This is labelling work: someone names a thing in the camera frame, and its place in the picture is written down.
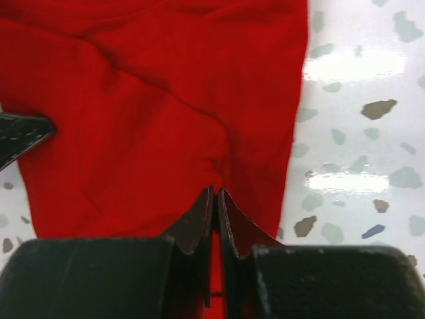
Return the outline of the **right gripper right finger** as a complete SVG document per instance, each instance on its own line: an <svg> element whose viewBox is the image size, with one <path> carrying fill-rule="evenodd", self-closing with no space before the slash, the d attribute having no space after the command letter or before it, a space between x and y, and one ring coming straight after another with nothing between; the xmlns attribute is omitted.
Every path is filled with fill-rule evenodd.
<svg viewBox="0 0 425 319"><path fill-rule="evenodd" d="M225 318L423 318L424 287L387 245L285 246L216 199Z"/></svg>

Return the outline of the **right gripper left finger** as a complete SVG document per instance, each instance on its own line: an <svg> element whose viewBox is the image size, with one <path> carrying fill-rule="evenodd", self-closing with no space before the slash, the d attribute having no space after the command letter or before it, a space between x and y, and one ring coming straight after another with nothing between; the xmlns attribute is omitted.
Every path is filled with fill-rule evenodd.
<svg viewBox="0 0 425 319"><path fill-rule="evenodd" d="M213 191L150 238L34 239L1 273L1 317L204 318Z"/></svg>

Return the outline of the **red t shirt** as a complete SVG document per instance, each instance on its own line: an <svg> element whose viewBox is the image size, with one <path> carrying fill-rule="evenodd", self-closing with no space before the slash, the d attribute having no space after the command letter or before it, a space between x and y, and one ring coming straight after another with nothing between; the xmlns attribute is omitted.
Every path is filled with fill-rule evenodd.
<svg viewBox="0 0 425 319"><path fill-rule="evenodd" d="M35 239L150 238L212 189L276 239L307 1L2 1L2 112L56 132L16 162Z"/></svg>

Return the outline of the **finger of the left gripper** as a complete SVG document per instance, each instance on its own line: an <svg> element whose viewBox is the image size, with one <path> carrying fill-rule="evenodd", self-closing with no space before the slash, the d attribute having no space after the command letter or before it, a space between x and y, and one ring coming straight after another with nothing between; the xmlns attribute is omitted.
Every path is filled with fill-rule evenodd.
<svg viewBox="0 0 425 319"><path fill-rule="evenodd" d="M1 112L1 170L55 132L48 118Z"/></svg>

